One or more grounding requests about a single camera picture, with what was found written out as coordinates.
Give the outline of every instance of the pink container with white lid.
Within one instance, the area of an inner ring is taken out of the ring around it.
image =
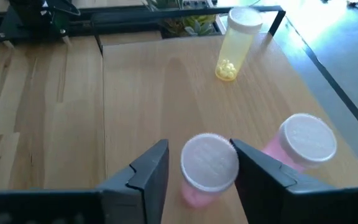
[[[239,160],[230,142],[217,134],[191,138],[180,158],[184,177],[181,192],[191,207],[204,207],[217,199],[235,181]]]
[[[299,113],[282,123],[263,152],[303,172],[332,159],[336,147],[335,135],[324,121],[310,114]]]

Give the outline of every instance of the cup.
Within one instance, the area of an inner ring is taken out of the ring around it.
[[[303,172],[317,168],[336,153],[336,138],[329,126],[310,114],[294,114],[286,119],[263,152]]]
[[[227,18],[224,36],[215,74],[224,81],[236,79],[246,59],[254,36],[262,27],[260,13],[249,7],[235,7]]]
[[[239,160],[230,142],[217,134],[199,134],[181,152],[181,194],[193,208],[216,200],[235,181]]]

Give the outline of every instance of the yellow container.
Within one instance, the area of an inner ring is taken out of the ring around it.
[[[230,10],[227,24],[215,74],[224,81],[233,81],[247,57],[255,34],[262,27],[262,17],[254,9],[237,7]]]

